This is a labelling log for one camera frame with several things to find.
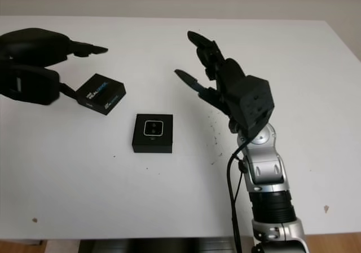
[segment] robotic hand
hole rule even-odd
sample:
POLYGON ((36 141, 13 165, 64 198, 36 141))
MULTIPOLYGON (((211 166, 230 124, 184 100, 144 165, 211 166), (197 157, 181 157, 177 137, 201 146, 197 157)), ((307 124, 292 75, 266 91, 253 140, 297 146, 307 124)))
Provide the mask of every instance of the robotic hand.
POLYGON ((69 54, 88 57, 107 51, 44 29, 6 33, 0 36, 0 94, 42 105, 58 99, 60 92, 75 99, 76 92, 59 82, 59 74, 44 67, 66 60, 69 54))
POLYGON ((206 75, 215 80, 217 89, 205 88, 182 70, 176 74, 200 98, 230 118, 229 128, 238 134, 239 148, 227 165, 227 183, 231 199, 232 223, 237 253, 242 252, 230 169, 234 159, 245 175, 252 202, 254 237, 260 241, 252 253, 309 253, 300 219, 291 204, 288 180, 281 156, 275 149, 276 132, 268 123, 274 102, 268 81, 245 76, 239 64, 224 59, 217 44, 188 32, 188 39, 197 47, 197 55, 206 68, 206 75), (244 158, 237 154, 242 151, 244 158))

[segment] white table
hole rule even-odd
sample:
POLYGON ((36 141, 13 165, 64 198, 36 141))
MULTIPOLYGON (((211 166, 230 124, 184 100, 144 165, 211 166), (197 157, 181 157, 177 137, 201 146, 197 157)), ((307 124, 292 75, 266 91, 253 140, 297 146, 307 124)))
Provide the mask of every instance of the white table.
MULTIPOLYGON (((0 97, 1 239, 232 235, 225 169, 236 136, 173 73, 214 85, 188 30, 270 81, 305 232, 361 231, 361 63, 325 22, 0 16, 0 34, 35 26, 109 48, 53 66, 63 82, 78 88, 100 73, 127 94, 108 116, 63 95, 50 106, 0 97), (173 154, 133 153, 137 113, 174 114, 173 154)), ((235 167, 235 185, 238 176, 235 167)), ((251 236, 244 187, 240 228, 251 236)))

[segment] black box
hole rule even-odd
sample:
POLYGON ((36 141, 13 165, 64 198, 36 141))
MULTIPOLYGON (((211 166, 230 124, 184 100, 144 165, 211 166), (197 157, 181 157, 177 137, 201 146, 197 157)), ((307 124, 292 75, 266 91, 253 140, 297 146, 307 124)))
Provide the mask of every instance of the black box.
POLYGON ((107 115, 126 94, 124 84, 94 74, 77 90, 79 104, 107 115))
POLYGON ((173 115, 137 114, 133 134, 135 153, 172 153, 173 115))

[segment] black cable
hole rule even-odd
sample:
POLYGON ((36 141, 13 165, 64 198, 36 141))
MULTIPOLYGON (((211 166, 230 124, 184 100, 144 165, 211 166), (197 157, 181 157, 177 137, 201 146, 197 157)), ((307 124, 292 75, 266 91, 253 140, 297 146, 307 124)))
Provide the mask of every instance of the black cable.
POLYGON ((241 175, 239 176, 239 182, 238 182, 237 191, 236 191, 236 194, 235 194, 235 202, 237 201, 237 196, 238 196, 239 188, 240 188, 241 182, 242 182, 242 176, 243 176, 243 172, 241 172, 241 175))
POLYGON ((72 88, 70 88, 68 85, 66 85, 65 83, 60 83, 59 84, 59 90, 62 94, 69 96, 70 98, 73 98, 75 100, 77 100, 77 93, 75 90, 73 90, 72 88))
POLYGON ((239 227, 238 227, 238 219, 237 219, 237 212, 236 212, 236 205, 235 205, 236 202, 234 199, 232 182, 231 182, 231 166, 232 166, 233 160, 235 158, 237 158, 237 155, 239 154, 239 152, 241 150, 243 150, 249 143, 250 143, 250 140, 243 142, 243 144, 240 145, 235 150, 234 153, 232 153, 231 158, 227 164, 227 185, 228 185, 228 191, 230 193, 230 199, 231 199, 233 235, 234 235, 234 239, 235 239, 237 253, 242 253, 242 246, 241 246, 241 238, 240 238, 239 227))

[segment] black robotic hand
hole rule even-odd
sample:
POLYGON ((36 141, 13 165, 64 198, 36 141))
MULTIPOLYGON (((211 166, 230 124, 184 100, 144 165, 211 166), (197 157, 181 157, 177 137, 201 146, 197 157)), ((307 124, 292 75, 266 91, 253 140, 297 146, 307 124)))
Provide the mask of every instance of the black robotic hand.
POLYGON ((29 28, 0 36, 0 94, 18 101, 49 105, 59 93, 74 97, 74 91, 60 83, 56 71, 44 67, 67 59, 67 55, 88 57, 108 49, 75 42, 49 30, 29 28))
POLYGON ((188 32, 188 39, 197 47, 206 75, 216 81, 217 89, 204 88, 182 70, 176 70, 176 74, 200 98, 229 116, 231 132, 241 130, 245 138, 252 140, 266 126, 274 109, 268 81, 246 76, 235 60, 224 59, 214 41, 195 32, 188 32))

